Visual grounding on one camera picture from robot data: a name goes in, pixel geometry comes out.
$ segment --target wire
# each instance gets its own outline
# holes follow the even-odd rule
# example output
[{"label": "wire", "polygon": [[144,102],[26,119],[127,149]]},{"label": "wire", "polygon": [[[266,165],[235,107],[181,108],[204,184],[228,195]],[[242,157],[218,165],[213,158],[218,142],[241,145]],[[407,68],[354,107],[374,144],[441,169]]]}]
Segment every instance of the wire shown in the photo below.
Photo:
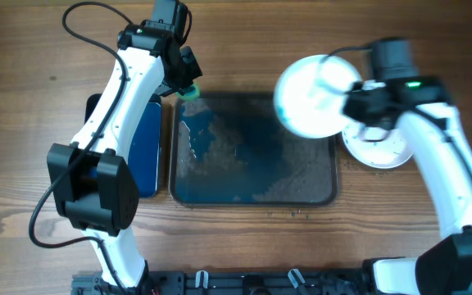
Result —
[{"label": "wire", "polygon": [[[321,74],[321,67],[331,57],[335,57],[341,52],[361,51],[361,50],[367,50],[367,49],[369,49],[369,47],[367,47],[367,46],[347,46],[347,47],[344,47],[344,48],[338,48],[336,50],[333,50],[331,53],[329,53],[328,55],[321,58],[320,62],[318,63],[318,67],[316,68],[316,77],[318,77]],[[327,89],[327,91],[329,91],[333,94],[343,95],[347,92],[347,91],[343,91],[343,90],[337,89],[337,88],[329,85],[327,82],[325,82],[325,80],[323,78],[322,79],[316,78],[316,84],[318,86],[321,86],[321,87]]]},{"label": "wire", "polygon": [[110,7],[108,6],[107,4],[104,4],[104,3],[100,3],[100,2],[80,2],[80,3],[76,3],[74,5],[72,5],[71,7],[69,7],[65,13],[63,14],[63,17],[61,18],[61,21],[62,21],[62,24],[63,24],[63,28],[65,28],[65,30],[71,34],[72,36],[78,38],[78,39],[81,39],[87,43],[91,43],[92,45],[95,45],[95,46],[98,46],[99,48],[101,49],[104,49],[106,50],[107,52],[109,52],[117,61],[118,63],[120,64],[120,67],[121,67],[121,73],[122,73],[122,76],[120,77],[120,87],[118,88],[118,91],[117,91],[117,94],[116,94],[116,97],[114,98],[114,100],[112,101],[112,104],[110,106],[110,108],[108,109],[107,113],[105,114],[105,116],[103,117],[103,120],[102,122],[100,123],[100,125],[98,126],[98,128],[96,129],[96,131],[94,132],[94,135],[93,137],[90,139],[90,141],[88,142],[87,146],[83,149],[83,151],[81,151],[81,153],[69,164],[68,168],[61,174],[59,175],[54,181],[52,181],[51,185],[47,188],[47,190],[45,191],[45,193],[43,194],[43,196],[39,199],[38,201],[38,204],[36,205],[34,211],[32,212],[32,216],[30,217],[30,223],[29,223],[29,237],[30,237],[30,240],[32,241],[32,243],[38,247],[43,247],[43,248],[48,248],[48,249],[53,249],[53,248],[60,248],[60,247],[65,247],[65,246],[69,246],[69,245],[72,245],[72,244],[75,244],[75,243],[79,243],[79,242],[83,242],[83,241],[92,241],[92,242],[95,242],[97,245],[98,245],[98,248],[101,250],[102,254],[103,254],[103,258],[105,260],[105,264],[107,265],[107,268],[108,270],[111,272],[111,275],[112,275],[112,278],[114,279],[114,281],[116,282],[116,285],[118,287],[118,289],[123,293],[123,294],[127,294],[127,292],[125,291],[124,287],[122,286],[118,276],[117,276],[117,273],[116,271],[114,270],[114,267],[111,263],[111,259],[110,257],[108,256],[108,253],[107,253],[107,250],[105,248],[105,244],[103,242],[103,240],[99,239],[99,238],[95,238],[95,237],[82,237],[82,238],[74,238],[74,239],[71,239],[69,241],[66,241],[66,242],[62,242],[62,243],[43,243],[41,241],[39,241],[37,239],[37,237],[35,236],[35,232],[34,232],[34,227],[35,227],[35,223],[36,223],[36,220],[38,219],[38,214],[39,212],[41,211],[41,208],[43,207],[43,205],[45,204],[45,202],[47,201],[48,197],[51,195],[52,191],[59,185],[59,183],[76,167],[80,164],[80,162],[84,159],[85,155],[90,151],[90,148],[97,142],[97,140],[99,139],[99,137],[101,136],[102,134],[102,131],[105,129],[105,126],[107,125],[107,122],[109,121],[109,119],[111,118],[111,115],[112,113],[114,112],[115,108],[116,108],[116,105],[118,104],[118,102],[120,101],[121,99],[121,95],[123,94],[123,90],[125,89],[125,85],[127,83],[127,75],[128,75],[128,71],[127,71],[127,67],[125,65],[125,63],[123,62],[123,60],[121,59],[121,57],[116,53],[114,52],[111,48],[107,47],[106,45],[102,44],[102,43],[99,43],[97,41],[94,41],[92,39],[88,39],[80,34],[77,34],[76,32],[74,32],[72,29],[70,29],[67,25],[66,25],[66,18],[67,16],[69,15],[69,13],[71,11],[73,11],[74,9],[76,9],[77,7],[82,7],[82,6],[87,6],[87,5],[93,5],[93,6],[100,6],[100,7],[105,7],[115,13],[117,13],[118,15],[120,15],[121,17],[123,17],[125,20],[127,20],[130,24],[132,24],[133,22],[127,17],[125,16],[123,13],[121,13],[120,11],[116,10],[114,7]]},{"label": "wire", "polygon": [[181,42],[179,42],[179,45],[182,46],[187,42],[188,38],[188,33],[190,33],[190,29],[193,26],[193,13],[191,11],[187,11],[188,15],[188,28],[187,28],[187,33],[185,33],[185,36],[181,39]]},{"label": "wire", "polygon": [[454,138],[451,137],[449,134],[447,134],[442,128],[440,128],[440,126],[438,126],[438,119],[432,117],[430,114],[428,114],[424,111],[421,111],[420,109],[418,109],[416,107],[406,108],[406,107],[402,107],[402,106],[399,106],[399,105],[396,105],[394,107],[397,107],[397,108],[399,108],[403,111],[412,111],[416,115],[423,117],[424,119],[431,122],[433,125],[437,126],[438,129],[440,130],[440,132],[442,133],[446,143],[451,144],[453,150],[455,151],[456,156],[460,159],[462,165],[464,166],[465,171],[467,172],[468,176],[470,177],[471,184],[472,184],[472,170],[470,169],[470,166],[469,166],[469,163],[467,162],[467,159],[462,154],[462,152],[461,152],[460,148],[458,147],[458,145],[456,145]]}]

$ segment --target wooden table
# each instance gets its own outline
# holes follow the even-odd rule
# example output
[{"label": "wooden table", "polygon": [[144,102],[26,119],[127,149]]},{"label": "wooden table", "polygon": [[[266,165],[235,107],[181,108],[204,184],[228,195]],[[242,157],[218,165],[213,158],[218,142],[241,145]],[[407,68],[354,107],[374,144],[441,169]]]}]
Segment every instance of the wooden table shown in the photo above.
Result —
[{"label": "wooden table", "polygon": [[[49,185],[48,149],[79,130],[86,98],[104,89],[114,61],[63,30],[61,15],[72,1],[14,3],[0,1],[0,293],[64,294],[71,275],[98,270],[98,259],[89,243],[33,246],[30,212]],[[202,67],[197,81],[204,90],[272,91],[300,58],[402,35],[412,40],[421,73],[444,79],[472,145],[472,1],[187,4],[193,11],[188,45]],[[116,7],[135,22],[152,11],[149,4]],[[75,11],[69,25],[111,47],[125,27],[96,7]],[[361,68],[359,54],[345,57]],[[418,256],[438,242],[434,208],[413,162],[377,171],[339,149],[341,192],[323,208],[191,210],[162,189],[141,201],[134,219],[141,253],[152,270],[319,269]],[[80,236],[57,215],[52,198],[36,231],[51,242]]]}]

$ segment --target black cable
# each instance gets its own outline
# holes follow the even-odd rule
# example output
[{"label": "black cable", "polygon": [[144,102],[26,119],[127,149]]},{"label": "black cable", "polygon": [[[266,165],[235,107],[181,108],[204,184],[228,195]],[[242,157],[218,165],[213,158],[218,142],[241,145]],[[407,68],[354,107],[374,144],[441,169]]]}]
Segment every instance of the black cable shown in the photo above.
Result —
[{"label": "black cable", "polygon": [[401,110],[405,110],[405,111],[412,111],[416,115],[423,117],[424,119],[428,120],[433,125],[438,127],[438,129],[440,130],[440,132],[442,133],[442,135],[444,137],[445,142],[451,144],[453,150],[455,151],[456,156],[462,162],[462,165],[464,166],[465,171],[467,171],[467,174],[470,177],[471,184],[472,184],[472,170],[470,169],[469,163],[465,159],[465,157],[462,154],[460,148],[456,145],[454,138],[451,137],[449,134],[447,134],[442,128],[440,128],[440,126],[438,126],[438,123],[437,123],[438,120],[436,118],[434,118],[433,116],[431,116],[430,114],[428,114],[424,111],[421,111],[420,109],[418,109],[416,107],[405,108],[405,107],[402,107],[402,106],[397,106],[397,108],[400,108]]},{"label": "black cable", "polygon": [[100,125],[98,126],[98,128],[96,129],[96,131],[94,132],[94,135],[93,137],[90,139],[90,142],[87,144],[87,146],[83,149],[83,151],[81,151],[81,153],[69,164],[69,167],[67,170],[65,170],[61,175],[59,175],[54,181],[52,181],[51,185],[47,188],[47,191],[45,191],[45,193],[43,194],[43,196],[39,199],[39,202],[38,202],[38,205],[36,205],[34,211],[32,212],[32,216],[30,217],[30,223],[29,223],[29,237],[30,237],[30,240],[32,241],[32,243],[38,247],[43,247],[43,248],[48,248],[48,249],[53,249],[53,248],[60,248],[60,247],[65,247],[65,246],[69,246],[69,245],[72,245],[72,244],[75,244],[75,243],[79,243],[79,242],[83,242],[83,241],[92,241],[92,242],[95,242],[97,245],[98,245],[98,248],[102,251],[102,254],[103,254],[103,258],[105,260],[105,264],[107,265],[107,268],[108,270],[111,272],[111,275],[112,275],[112,278],[114,279],[114,281],[116,282],[116,285],[118,287],[118,289],[123,293],[123,294],[127,294],[127,292],[125,291],[125,289],[123,288],[123,286],[121,285],[121,282],[117,276],[117,273],[116,271],[114,270],[114,267],[112,266],[112,263],[111,263],[111,259],[110,257],[108,256],[108,253],[107,253],[107,250],[105,248],[105,244],[104,242],[99,239],[99,238],[95,238],[95,237],[82,237],[82,238],[74,238],[74,239],[71,239],[69,241],[66,241],[66,242],[62,242],[62,243],[54,243],[54,244],[51,244],[51,243],[43,243],[41,241],[39,241],[37,239],[37,237],[35,236],[35,232],[34,232],[34,227],[35,227],[35,223],[36,223],[36,220],[38,219],[38,214],[39,212],[41,211],[41,208],[43,207],[43,205],[45,204],[45,202],[47,201],[48,197],[50,196],[50,194],[52,193],[52,191],[59,185],[59,183],[76,167],[80,164],[80,162],[84,159],[85,155],[89,152],[90,148],[96,143],[96,141],[99,139],[99,137],[101,136],[102,134],[102,131],[105,129],[105,126],[107,125],[107,122],[109,121],[109,119],[111,118],[111,115],[112,113],[114,112],[115,108],[116,108],[116,105],[118,104],[118,102],[120,101],[121,99],[121,95],[123,94],[123,90],[125,88],[125,85],[127,83],[127,75],[128,75],[128,71],[127,71],[127,67],[125,65],[125,63],[123,62],[123,60],[121,59],[121,57],[116,53],[114,52],[111,48],[107,47],[106,45],[102,44],[102,43],[99,43],[97,41],[94,41],[92,39],[88,39],[80,34],[77,34],[76,32],[74,32],[73,30],[71,30],[67,25],[66,25],[66,18],[67,16],[69,15],[69,13],[71,11],[73,11],[74,9],[76,9],[77,7],[82,7],[82,6],[87,6],[87,5],[94,5],[94,6],[100,6],[100,7],[105,7],[115,13],[117,13],[118,15],[120,15],[121,17],[123,17],[125,20],[127,20],[130,24],[132,24],[132,21],[127,17],[125,16],[123,13],[121,13],[120,11],[116,10],[114,7],[110,7],[108,6],[107,4],[104,4],[104,3],[100,3],[100,2],[80,2],[80,3],[76,3],[74,5],[72,5],[71,7],[69,7],[65,13],[63,14],[63,17],[61,19],[62,21],[62,24],[63,24],[63,28],[65,28],[65,30],[71,34],[72,36],[78,38],[78,39],[81,39],[87,43],[91,43],[92,45],[95,45],[95,46],[98,46],[99,48],[101,49],[104,49],[106,50],[107,52],[109,52],[117,61],[118,63],[120,64],[120,67],[121,67],[121,73],[122,73],[122,76],[120,78],[120,87],[118,88],[118,92],[116,94],[116,97],[114,98],[114,100],[112,101],[112,104],[111,104],[111,107],[108,109],[107,113],[105,114],[105,116],[103,117],[103,120],[102,122],[100,123]]},{"label": "black cable", "polygon": [[328,55],[322,57],[320,62],[318,63],[318,67],[316,68],[316,77],[317,77],[316,78],[316,84],[320,87],[323,87],[323,88],[327,89],[327,91],[329,91],[333,94],[337,94],[337,95],[345,94],[347,91],[343,91],[343,90],[334,88],[333,86],[331,86],[327,82],[325,82],[325,80],[322,77],[318,78],[321,74],[321,67],[327,62],[328,59],[338,55],[341,52],[361,51],[361,50],[366,50],[366,49],[369,49],[369,47],[367,47],[367,46],[347,46],[347,47],[344,47],[344,48],[338,48],[336,50],[333,50]]},{"label": "black cable", "polygon": [[187,42],[188,33],[190,33],[190,28],[193,26],[193,13],[191,11],[187,11],[187,15],[188,15],[188,28],[187,28],[187,32],[185,33],[185,36],[181,39],[181,42],[179,42],[180,46],[182,46],[183,44],[185,44],[185,42]]}]

